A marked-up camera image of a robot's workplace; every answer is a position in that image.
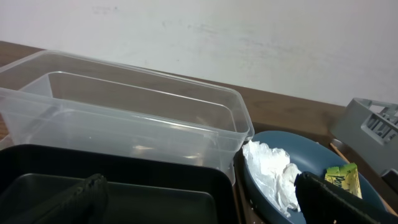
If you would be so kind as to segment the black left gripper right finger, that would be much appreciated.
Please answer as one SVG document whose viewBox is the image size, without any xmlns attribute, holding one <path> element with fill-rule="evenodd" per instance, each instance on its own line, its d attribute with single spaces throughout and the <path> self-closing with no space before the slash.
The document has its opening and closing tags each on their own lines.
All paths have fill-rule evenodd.
<svg viewBox="0 0 398 224">
<path fill-rule="evenodd" d="M 295 194 L 307 224 L 397 224 L 397 216 L 319 178 L 302 172 Z"/>
</svg>

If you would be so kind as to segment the dark blue plate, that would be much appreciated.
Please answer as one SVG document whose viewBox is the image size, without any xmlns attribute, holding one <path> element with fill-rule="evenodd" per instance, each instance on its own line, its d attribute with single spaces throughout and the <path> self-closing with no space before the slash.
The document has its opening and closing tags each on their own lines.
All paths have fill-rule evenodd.
<svg viewBox="0 0 398 224">
<path fill-rule="evenodd" d="M 284 149 L 290 155 L 290 161 L 296 164 L 301 172 L 311 172 L 323 180 L 325 180 L 327 168 L 348 164 L 322 145 L 292 133 L 265 131 L 256 134 L 251 141 L 266 143 L 271 148 Z M 291 216 L 287 218 L 265 198 L 254 183 L 245 158 L 243 172 L 249 198 L 257 212 L 266 218 L 269 223 L 306 223 L 302 211 L 296 212 L 289 209 L 288 212 Z M 361 199 L 378 209 L 386 211 L 377 192 L 360 173 L 359 182 L 363 196 Z"/>
</svg>

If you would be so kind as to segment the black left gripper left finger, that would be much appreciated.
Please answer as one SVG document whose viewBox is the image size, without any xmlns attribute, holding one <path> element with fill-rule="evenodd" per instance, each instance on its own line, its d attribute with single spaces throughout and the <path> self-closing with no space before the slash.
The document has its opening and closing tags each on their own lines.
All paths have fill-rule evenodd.
<svg viewBox="0 0 398 224">
<path fill-rule="evenodd" d="M 103 223 L 108 207 L 108 181 L 94 174 L 25 212 L 6 224 L 97 224 Z"/>
</svg>

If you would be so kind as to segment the white tissue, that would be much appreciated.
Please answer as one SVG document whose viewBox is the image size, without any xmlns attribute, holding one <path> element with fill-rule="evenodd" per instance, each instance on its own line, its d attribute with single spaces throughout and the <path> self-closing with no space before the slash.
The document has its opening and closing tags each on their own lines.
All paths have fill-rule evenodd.
<svg viewBox="0 0 398 224">
<path fill-rule="evenodd" d="M 278 211 L 287 218 L 291 216 L 289 209 L 301 211 L 294 182 L 302 172 L 290 161 L 287 151 L 249 141 L 243 146 L 243 156 L 254 183 Z"/>
</svg>

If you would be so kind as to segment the yellow green snack wrapper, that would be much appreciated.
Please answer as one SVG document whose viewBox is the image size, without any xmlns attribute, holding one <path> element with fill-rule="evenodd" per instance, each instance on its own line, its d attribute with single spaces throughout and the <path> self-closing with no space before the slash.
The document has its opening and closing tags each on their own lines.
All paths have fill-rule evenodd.
<svg viewBox="0 0 398 224">
<path fill-rule="evenodd" d="M 359 198 L 363 197 L 355 163 L 327 168 L 325 180 Z"/>
</svg>

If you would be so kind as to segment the wooden chopstick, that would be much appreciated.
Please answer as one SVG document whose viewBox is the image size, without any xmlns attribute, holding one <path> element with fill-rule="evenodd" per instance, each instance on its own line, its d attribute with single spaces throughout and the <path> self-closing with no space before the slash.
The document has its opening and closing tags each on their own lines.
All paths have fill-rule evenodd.
<svg viewBox="0 0 398 224">
<path fill-rule="evenodd" d="M 333 144 L 330 143 L 330 147 L 337 153 L 346 163 L 350 163 L 350 161 L 338 150 L 338 148 Z"/>
</svg>

